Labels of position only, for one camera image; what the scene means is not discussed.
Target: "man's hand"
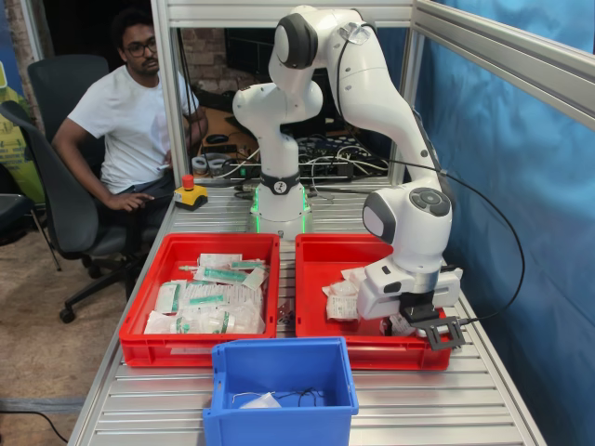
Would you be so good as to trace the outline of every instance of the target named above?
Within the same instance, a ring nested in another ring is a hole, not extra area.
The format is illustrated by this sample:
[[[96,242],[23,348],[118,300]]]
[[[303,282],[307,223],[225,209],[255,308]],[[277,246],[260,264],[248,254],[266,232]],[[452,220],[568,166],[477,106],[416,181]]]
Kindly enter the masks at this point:
[[[112,195],[104,204],[114,211],[125,210],[132,212],[145,207],[145,202],[149,200],[154,200],[154,197],[146,193],[121,193],[120,195]]]

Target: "chair wheel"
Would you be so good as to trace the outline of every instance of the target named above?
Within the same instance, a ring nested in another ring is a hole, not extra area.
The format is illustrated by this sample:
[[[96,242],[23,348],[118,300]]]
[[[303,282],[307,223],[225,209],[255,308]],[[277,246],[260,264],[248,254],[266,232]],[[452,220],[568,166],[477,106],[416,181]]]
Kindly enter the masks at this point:
[[[91,265],[86,269],[87,274],[91,279],[98,279],[102,276],[101,269],[96,265]]]
[[[72,311],[71,309],[63,308],[59,313],[59,318],[64,323],[71,323],[72,321],[74,321],[75,317],[76,316],[74,316],[74,311]]]

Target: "blue bin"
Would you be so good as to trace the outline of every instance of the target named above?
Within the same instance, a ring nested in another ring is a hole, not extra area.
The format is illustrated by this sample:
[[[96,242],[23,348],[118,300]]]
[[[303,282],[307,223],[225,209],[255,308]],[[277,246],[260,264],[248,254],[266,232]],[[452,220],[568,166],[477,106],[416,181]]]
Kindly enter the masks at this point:
[[[221,344],[213,372],[211,408],[203,410],[207,446],[349,444],[359,405],[342,337]],[[268,392],[281,408],[240,409]]]

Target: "white t-shirt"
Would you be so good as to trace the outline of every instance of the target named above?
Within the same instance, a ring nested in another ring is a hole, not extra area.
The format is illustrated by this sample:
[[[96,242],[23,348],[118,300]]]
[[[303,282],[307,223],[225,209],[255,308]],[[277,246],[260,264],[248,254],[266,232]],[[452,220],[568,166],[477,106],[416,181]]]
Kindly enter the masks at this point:
[[[178,84],[182,114],[188,116],[186,83],[179,73]],[[194,111],[198,99],[191,94]],[[165,163],[169,135],[161,78],[147,88],[124,65],[90,86],[68,117],[95,138],[105,136],[101,182],[111,193],[163,176],[158,167]]]

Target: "man's glasses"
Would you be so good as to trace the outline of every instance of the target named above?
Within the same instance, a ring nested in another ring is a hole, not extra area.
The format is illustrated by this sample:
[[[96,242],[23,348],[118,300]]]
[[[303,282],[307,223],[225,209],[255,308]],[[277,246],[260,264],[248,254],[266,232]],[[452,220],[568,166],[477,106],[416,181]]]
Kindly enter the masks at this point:
[[[157,42],[155,39],[151,39],[148,44],[138,44],[134,43],[128,46],[127,50],[132,55],[133,58],[141,58],[145,55],[145,48],[149,48],[149,50],[155,54],[157,52]]]

